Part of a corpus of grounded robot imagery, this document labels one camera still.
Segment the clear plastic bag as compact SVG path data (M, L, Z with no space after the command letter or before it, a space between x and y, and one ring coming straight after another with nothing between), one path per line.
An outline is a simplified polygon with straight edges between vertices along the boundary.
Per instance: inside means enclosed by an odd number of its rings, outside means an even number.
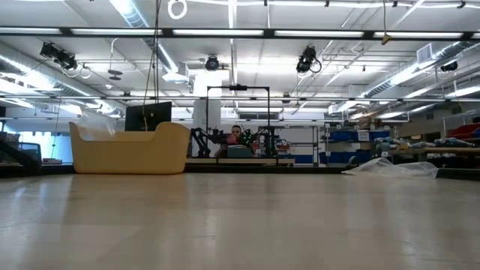
M393 164L385 157L369 160L352 169L343 171L351 176L382 176L402 179L435 179L439 169L429 162Z
M78 122L79 135L87 141L112 140L115 127L115 119L89 111L84 111Z

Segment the person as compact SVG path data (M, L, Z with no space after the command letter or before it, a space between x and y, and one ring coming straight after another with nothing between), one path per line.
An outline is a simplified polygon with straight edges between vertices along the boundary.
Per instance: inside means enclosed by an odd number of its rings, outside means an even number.
M215 153L216 158L228 158L227 157L227 148L229 146L246 146L240 143L242 138L242 129L238 125L233 125L231 131L227 134L226 143L221 144L220 148Z

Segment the grey box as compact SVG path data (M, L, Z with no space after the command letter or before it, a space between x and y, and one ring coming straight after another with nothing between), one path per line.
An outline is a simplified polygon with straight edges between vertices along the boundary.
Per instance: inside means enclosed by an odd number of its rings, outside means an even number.
M244 145L231 145L226 152L228 158L252 158L254 156L252 148Z

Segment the wooden background table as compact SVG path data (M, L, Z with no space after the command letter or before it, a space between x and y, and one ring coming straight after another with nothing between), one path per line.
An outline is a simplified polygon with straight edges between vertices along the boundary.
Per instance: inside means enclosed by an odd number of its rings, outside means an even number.
M213 158L213 157L190 157L188 164L267 164L267 165L292 165L294 158Z

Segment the metal shelf rack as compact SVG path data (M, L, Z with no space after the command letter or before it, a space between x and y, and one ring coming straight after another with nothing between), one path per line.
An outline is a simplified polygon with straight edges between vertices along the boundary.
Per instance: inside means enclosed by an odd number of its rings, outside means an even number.
M335 142L329 139L330 133L332 131L389 131L391 135L391 130L389 126L385 127L376 127L372 124L370 127L359 127L356 123L341 123L336 125L330 125L326 123L320 129L320 139L319 139L319 153L325 152L329 155L331 152L356 152L356 151L366 151L370 152L371 155L375 155L376 150L376 143L374 141L370 142L353 142L353 141L342 141L342 142ZM353 160L353 163L358 163L355 157L352 157L349 162ZM340 165L347 165L348 163L324 163L327 166L340 166Z

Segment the white ceiling unit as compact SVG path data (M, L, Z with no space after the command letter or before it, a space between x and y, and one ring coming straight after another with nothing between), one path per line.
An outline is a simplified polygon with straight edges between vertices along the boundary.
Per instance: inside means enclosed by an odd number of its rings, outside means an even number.
M165 68L162 79L168 83L189 83L189 68L184 62L179 62L176 70L169 70L168 68Z

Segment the black monitor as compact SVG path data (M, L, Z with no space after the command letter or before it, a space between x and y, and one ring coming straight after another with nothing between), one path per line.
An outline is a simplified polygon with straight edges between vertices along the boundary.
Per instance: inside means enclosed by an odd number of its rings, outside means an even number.
M130 106L126 109L126 131L155 131L162 122L170 122L172 103L162 102L141 106Z

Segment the blue storage bin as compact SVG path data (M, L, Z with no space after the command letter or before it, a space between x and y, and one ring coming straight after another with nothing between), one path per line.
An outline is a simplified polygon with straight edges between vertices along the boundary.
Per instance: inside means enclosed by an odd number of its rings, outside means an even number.
M325 152L319 153L319 162L322 164L347 164L355 157L358 163L365 163L372 157L369 151L332 151L329 155Z
M387 130L374 131L374 130L339 130L332 131L329 139L335 142L353 141L353 142L370 142L376 138L386 138L390 136L390 132Z

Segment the black overhead light bar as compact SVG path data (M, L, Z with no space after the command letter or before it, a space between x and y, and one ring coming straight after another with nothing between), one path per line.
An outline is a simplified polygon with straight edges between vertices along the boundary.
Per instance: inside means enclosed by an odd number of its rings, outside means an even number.
M0 26L0 36L44 36L64 38L228 38L311 39L338 41L480 41L480 31L349 31L277 28L92 28Z

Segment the yellow plastic tub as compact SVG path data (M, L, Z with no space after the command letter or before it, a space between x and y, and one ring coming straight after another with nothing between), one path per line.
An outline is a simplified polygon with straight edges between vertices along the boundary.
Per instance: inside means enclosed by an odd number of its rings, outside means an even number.
M191 131L162 122L154 131L120 131L108 140L84 140L69 124L73 168L82 174L172 175L187 163Z

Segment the crumpled clear plastic bag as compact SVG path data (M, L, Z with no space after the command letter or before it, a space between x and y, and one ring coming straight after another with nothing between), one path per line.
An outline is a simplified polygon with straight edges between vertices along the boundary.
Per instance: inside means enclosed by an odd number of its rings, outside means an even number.
M115 119L89 111L84 111L78 122L79 135L87 141L112 140L115 127Z

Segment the white ceiling vent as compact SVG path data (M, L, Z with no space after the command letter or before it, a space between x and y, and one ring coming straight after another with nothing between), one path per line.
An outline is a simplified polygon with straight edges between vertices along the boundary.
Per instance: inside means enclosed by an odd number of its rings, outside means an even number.
M434 60L432 43L428 43L416 52L417 63L419 65L426 65Z

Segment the grey rolled cloth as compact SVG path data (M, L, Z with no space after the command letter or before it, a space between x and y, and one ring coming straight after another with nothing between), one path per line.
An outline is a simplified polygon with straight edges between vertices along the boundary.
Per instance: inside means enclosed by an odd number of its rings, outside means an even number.
M436 147L452 147L452 148L474 148L476 145L454 137L435 139Z

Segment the dark slanted bar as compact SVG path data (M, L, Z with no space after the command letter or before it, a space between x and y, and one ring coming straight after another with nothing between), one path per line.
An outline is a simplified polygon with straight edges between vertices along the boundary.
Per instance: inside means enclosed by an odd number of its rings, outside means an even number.
M19 164L37 169L42 165L41 145L33 142L0 141L0 164Z

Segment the black gantry frame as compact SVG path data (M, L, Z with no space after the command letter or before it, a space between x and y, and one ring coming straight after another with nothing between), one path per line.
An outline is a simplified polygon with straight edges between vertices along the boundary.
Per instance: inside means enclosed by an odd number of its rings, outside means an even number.
M228 89L231 85L219 85L219 86L208 86L207 87L207 94L205 96L205 128L209 129L209 91L211 89ZM265 153L269 157L273 157L275 155L275 151L273 150L275 144L273 140L274 131L271 128L271 95L270 95L270 87L269 86L248 86L248 89L264 89L267 92L267 127L266 130L268 131L268 136L266 137L266 141L270 144L270 146L265 147Z

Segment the silver air duct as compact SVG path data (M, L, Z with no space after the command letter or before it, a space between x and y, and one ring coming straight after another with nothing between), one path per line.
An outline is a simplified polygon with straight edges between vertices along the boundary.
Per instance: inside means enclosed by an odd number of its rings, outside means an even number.
M104 114L110 116L125 114L125 105L102 99L99 91L2 42L0 42L0 75L12 76L27 86L31 86L33 89L27 90L26 93L56 93L62 97L73 97L74 100L87 97L85 102L94 104L94 108Z
M433 61L427 64L418 64L417 58L402 66L394 69L382 79L372 82L359 95L360 98L372 98L381 92L392 89L414 77L421 72L428 71L432 68L438 68L456 60L464 52L471 50L480 45L480 41L457 41L448 46L438 46L432 43Z

